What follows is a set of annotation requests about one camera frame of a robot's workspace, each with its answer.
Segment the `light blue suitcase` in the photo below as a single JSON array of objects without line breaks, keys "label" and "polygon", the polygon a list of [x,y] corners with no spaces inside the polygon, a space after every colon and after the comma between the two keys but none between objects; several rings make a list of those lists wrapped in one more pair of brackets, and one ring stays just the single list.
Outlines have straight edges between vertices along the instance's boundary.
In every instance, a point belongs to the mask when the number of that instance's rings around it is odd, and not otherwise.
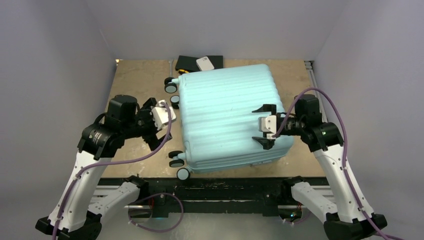
[{"label": "light blue suitcase", "polygon": [[252,139],[263,135],[258,118],[270,115],[252,111],[275,104],[278,113],[284,112],[266,64],[190,72],[166,78],[164,84],[167,93],[179,98],[173,105],[179,109],[183,150],[168,154],[179,180],[275,162],[294,144],[292,136],[280,136],[272,149],[264,150]]}]

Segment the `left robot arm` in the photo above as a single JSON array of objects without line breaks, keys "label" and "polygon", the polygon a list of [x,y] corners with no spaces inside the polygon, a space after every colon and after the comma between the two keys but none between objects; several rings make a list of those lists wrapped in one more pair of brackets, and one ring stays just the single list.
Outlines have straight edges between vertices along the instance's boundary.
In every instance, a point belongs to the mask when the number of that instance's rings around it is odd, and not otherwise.
[{"label": "left robot arm", "polygon": [[112,194],[92,203],[98,183],[128,139],[141,138],[156,154],[172,138],[175,110],[165,100],[149,98],[144,104],[131,95],[116,95],[106,112],[86,127],[77,145],[75,163],[54,210],[35,228],[54,240],[94,240],[105,222],[127,204],[146,203],[149,191],[133,177]]}]

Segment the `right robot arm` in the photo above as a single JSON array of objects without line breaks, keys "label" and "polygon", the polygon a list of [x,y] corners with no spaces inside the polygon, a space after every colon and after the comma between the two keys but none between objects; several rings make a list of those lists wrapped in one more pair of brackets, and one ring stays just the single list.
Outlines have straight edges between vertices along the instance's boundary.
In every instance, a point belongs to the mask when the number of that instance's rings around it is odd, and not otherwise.
[{"label": "right robot arm", "polygon": [[323,169],[334,196],[334,202],[323,196],[300,176],[289,178],[282,184],[280,196],[288,204],[303,204],[323,224],[330,240],[362,240],[377,234],[388,225],[384,215],[375,213],[344,158],[346,144],[339,128],[324,122],[320,101],[313,94],[296,97],[295,113],[277,112],[275,104],[263,104],[257,113],[261,137],[253,139],[270,150],[280,136],[299,136]]}]

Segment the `silver metal wrench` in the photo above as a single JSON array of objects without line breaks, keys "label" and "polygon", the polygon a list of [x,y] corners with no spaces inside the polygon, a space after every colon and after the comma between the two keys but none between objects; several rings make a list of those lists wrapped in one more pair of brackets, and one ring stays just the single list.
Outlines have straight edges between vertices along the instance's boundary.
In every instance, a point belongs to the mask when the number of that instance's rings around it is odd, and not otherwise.
[{"label": "silver metal wrench", "polygon": [[168,61],[168,64],[169,64],[169,77],[170,78],[173,78],[173,62],[174,62],[173,59],[170,59]]}]

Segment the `white power bank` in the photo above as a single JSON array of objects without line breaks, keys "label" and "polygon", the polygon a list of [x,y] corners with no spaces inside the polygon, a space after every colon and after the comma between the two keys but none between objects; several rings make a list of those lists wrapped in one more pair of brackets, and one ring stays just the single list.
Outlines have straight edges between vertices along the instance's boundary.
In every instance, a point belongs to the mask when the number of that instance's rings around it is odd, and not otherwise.
[{"label": "white power bank", "polygon": [[211,62],[208,56],[198,58],[195,62],[200,71],[211,71],[215,69],[213,63]]}]

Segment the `black metal base rail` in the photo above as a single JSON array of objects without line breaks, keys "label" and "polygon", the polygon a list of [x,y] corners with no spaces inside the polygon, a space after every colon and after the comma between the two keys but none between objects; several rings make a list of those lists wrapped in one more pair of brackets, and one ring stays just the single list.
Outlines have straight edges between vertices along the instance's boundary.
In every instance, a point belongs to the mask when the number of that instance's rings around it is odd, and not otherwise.
[{"label": "black metal base rail", "polygon": [[297,202],[289,196],[295,177],[177,178],[130,176],[101,178],[94,199],[108,195],[126,181],[141,185],[131,210],[147,210],[154,218],[170,213],[260,214],[263,217],[288,215]]}]

